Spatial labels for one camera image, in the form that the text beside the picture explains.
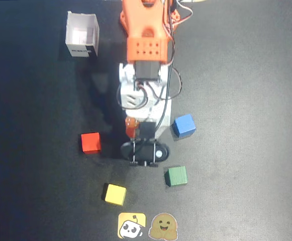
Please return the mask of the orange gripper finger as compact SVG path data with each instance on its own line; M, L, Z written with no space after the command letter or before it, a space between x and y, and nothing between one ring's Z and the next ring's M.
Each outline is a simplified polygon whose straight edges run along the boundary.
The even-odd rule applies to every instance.
M139 121L133 117L127 116L125 119L126 135L133 139L136 137L136 129L139 127Z

